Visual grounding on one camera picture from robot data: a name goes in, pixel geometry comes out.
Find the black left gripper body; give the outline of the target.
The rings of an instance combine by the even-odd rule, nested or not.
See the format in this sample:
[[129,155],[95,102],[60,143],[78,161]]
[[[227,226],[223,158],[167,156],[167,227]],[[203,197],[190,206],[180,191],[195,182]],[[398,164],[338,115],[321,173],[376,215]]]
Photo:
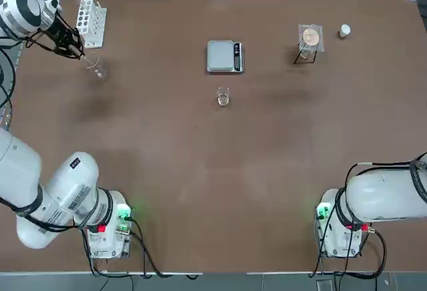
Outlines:
[[74,46],[74,28],[72,28],[60,13],[55,14],[55,19],[49,28],[49,38],[54,42],[56,49],[69,49]]

